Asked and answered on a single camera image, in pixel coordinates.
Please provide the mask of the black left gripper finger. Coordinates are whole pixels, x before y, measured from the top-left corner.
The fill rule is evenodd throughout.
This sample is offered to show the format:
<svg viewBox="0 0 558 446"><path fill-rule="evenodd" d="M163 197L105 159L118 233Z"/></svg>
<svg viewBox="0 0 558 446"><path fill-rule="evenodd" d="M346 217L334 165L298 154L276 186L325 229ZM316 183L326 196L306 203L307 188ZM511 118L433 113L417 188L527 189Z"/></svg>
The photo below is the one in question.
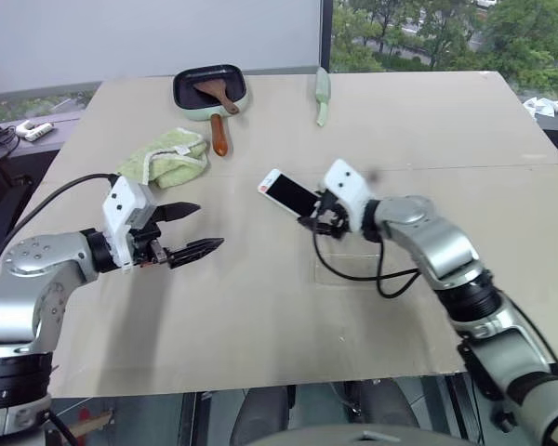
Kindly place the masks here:
<svg viewBox="0 0 558 446"><path fill-rule="evenodd" d="M196 203L176 202L162 204L156 207L154 211L155 222L171 222L180 220L201 209Z"/></svg>
<svg viewBox="0 0 558 446"><path fill-rule="evenodd" d="M223 238L204 238L176 251L166 250L166 263L171 269L179 268L209 255L223 243Z"/></svg>

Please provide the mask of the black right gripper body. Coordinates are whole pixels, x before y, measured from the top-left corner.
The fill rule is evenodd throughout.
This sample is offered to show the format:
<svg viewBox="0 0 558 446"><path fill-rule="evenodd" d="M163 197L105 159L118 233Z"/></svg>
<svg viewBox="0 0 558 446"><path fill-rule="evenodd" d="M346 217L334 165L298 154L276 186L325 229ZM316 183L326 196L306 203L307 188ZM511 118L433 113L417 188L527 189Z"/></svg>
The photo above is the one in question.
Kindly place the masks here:
<svg viewBox="0 0 558 446"><path fill-rule="evenodd" d="M340 240L350 230L345 208L339 203L336 195L330 191L326 204L319 205L317 200L310 216L316 216L319 222L317 230L310 230L314 234Z"/></svg>

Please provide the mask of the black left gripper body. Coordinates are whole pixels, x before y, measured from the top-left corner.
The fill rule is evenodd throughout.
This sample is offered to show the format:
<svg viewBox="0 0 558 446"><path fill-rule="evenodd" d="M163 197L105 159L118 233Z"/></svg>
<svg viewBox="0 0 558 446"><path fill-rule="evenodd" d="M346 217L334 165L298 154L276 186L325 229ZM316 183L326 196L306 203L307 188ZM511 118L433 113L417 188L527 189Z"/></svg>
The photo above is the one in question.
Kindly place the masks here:
<svg viewBox="0 0 558 446"><path fill-rule="evenodd" d="M156 207L142 228L130 230L129 235L134 248L132 259L135 266L165 264L168 261L168 250L159 243L161 230L158 223L165 217L165 211Z"/></svg>

